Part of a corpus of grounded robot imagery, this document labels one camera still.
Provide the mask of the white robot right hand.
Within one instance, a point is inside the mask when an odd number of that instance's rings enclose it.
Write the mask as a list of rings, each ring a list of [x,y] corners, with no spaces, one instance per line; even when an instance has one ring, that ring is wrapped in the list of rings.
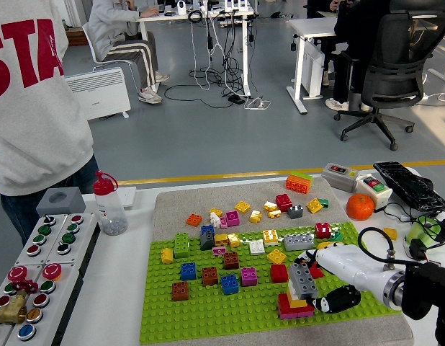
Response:
[[[324,313],[334,314],[358,305],[362,291],[372,292],[390,308],[397,309],[402,305],[405,273],[383,268],[356,245],[335,243],[324,249],[306,250],[295,263],[308,267],[316,264],[346,283],[323,297],[306,299]]]

